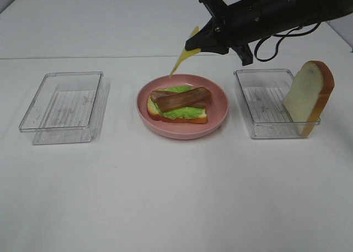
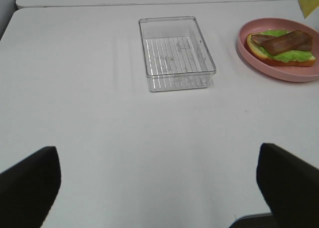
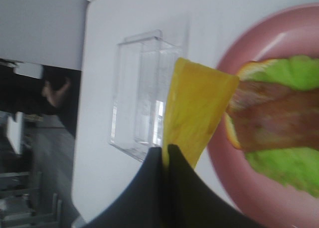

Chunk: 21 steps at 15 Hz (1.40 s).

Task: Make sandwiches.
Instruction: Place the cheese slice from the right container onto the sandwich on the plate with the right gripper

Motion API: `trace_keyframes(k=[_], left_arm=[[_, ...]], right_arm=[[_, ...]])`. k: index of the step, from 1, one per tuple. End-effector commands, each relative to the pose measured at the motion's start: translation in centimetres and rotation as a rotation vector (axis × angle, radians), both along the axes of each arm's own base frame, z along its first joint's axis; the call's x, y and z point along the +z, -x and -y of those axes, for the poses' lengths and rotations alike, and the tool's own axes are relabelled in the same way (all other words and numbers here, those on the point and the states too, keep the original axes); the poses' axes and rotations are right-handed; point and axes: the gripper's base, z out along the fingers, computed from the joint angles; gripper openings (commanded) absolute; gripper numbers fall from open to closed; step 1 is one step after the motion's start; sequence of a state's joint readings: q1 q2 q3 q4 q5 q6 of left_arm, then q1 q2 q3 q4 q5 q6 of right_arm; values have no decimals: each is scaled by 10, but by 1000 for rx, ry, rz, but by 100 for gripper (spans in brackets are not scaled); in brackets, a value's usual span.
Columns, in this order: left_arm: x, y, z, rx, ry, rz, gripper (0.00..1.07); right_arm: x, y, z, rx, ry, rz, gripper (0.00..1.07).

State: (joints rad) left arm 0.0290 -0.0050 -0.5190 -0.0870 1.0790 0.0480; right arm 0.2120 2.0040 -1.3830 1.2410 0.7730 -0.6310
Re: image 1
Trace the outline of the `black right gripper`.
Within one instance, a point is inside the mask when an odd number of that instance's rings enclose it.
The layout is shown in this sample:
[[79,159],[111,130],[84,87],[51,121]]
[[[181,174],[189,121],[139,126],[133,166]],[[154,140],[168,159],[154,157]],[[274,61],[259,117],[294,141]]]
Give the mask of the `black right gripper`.
[[225,55],[233,49],[244,66],[253,63],[249,43],[309,23],[317,10],[311,0],[199,0],[211,19],[196,26],[185,43],[187,51]]

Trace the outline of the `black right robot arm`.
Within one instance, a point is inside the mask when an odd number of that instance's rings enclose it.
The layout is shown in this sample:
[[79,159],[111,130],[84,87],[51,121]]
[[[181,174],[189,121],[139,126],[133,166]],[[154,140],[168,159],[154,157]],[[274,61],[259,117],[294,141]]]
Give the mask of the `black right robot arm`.
[[352,13],[352,0],[199,0],[211,14],[209,22],[185,43],[185,49],[227,54],[233,49],[244,66],[253,63],[257,50],[271,36],[283,40],[301,36],[304,26],[338,19]]

